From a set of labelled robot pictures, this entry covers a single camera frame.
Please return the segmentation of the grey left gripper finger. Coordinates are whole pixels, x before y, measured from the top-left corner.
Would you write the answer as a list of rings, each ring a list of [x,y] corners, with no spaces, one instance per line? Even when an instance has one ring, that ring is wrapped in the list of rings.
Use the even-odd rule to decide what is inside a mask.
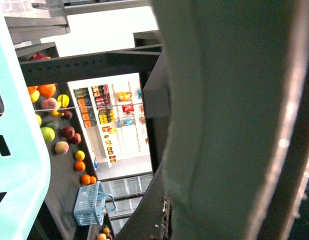
[[[309,0],[154,0],[169,65],[174,240],[257,240],[292,142]]]

